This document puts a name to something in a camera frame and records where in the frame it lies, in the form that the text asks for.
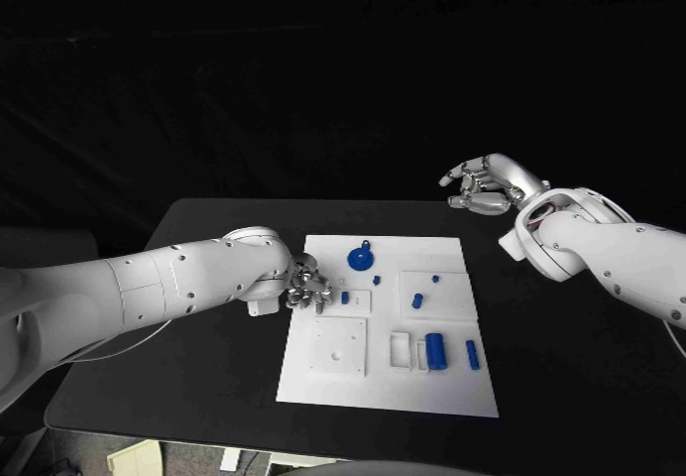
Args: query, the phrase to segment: blue round object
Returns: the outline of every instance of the blue round object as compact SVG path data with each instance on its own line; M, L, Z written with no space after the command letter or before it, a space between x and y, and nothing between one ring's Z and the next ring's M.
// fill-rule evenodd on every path
M369 241L365 240L362 242L362 248L356 248L347 255L347 264L356 271L369 270L375 264L375 255L369 250L371 247L372 245L369 244Z

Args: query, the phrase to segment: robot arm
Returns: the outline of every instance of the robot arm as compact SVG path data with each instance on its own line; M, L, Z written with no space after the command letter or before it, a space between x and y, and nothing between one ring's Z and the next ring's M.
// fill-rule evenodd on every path
M686 328L686 235L634 223L618 205L585 188L549 190L502 154L457 166L440 184L458 177L461 196L448 199L450 206L481 214L505 213L510 204L520 210L500 238L515 260L526 258L555 281L588 268L616 298ZM505 194L493 192L496 185Z
M267 228L136 255L28 270L0 269L0 412L55 366L120 333L235 299L251 315L330 301L309 255L291 257Z

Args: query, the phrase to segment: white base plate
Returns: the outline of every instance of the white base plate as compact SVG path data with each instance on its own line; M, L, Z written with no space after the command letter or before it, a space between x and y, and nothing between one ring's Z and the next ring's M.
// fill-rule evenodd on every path
M347 265L347 254L360 247L363 240L372 243L375 265L368 271L358 272ZM497 417L460 240L310 235L304 252L316 257L319 271L332 281L334 288L339 288L339 292L371 291L371 312L365 314L350 312L346 315L343 306L337 306L330 311L324 310L317 316L314 306L294 310L277 401ZM418 279L417 284L412 285L412 280L402 278L411 275L405 272L412 272L414 279ZM432 275L440 275L440 280L437 284L431 281L427 283L428 294L422 304L425 311L407 315L404 302L408 296L422 292L415 291L415 286L424 286L425 277L430 279ZM375 276L382 277L378 286L373 285ZM460 299L454 300L451 296L460 296ZM432 305L438 302L443 304L432 309ZM366 320L366 362L362 378L350 373L313 372L309 368L316 320L332 319L333 315L350 317L352 321ZM409 372L398 372L391 368L392 332L407 332L411 335ZM418 368L415 349L417 342L424 341L431 332L443 334L448 367L443 371L427 372ZM476 343L480 363L477 371L473 371L469 365L467 340Z

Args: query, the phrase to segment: floor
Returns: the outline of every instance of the floor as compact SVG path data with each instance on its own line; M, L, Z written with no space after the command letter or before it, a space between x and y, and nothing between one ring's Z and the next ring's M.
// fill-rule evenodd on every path
M49 429L32 455L22 476L39 476L62 458L84 476L111 476L107 455L143 441L140 438L105 436ZM244 451L238 471L221 471L224 448L160 442L164 476L264 476L268 453Z

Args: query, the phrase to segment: small blue part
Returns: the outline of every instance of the small blue part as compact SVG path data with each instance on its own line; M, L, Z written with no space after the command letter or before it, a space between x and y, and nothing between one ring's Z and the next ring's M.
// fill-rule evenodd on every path
M356 248L347 255L347 264L355 271L365 271L372 268L375 264L375 255L371 251L372 245L369 241L362 242L362 247Z
M445 370L445 347L443 346L443 334L427 334L427 361L430 370Z
M471 370L479 370L479 354L476 353L476 344L473 340L467 340L467 356Z
M415 300L412 301L412 307L420 309L422 307L422 299L425 297L421 294L415 294Z

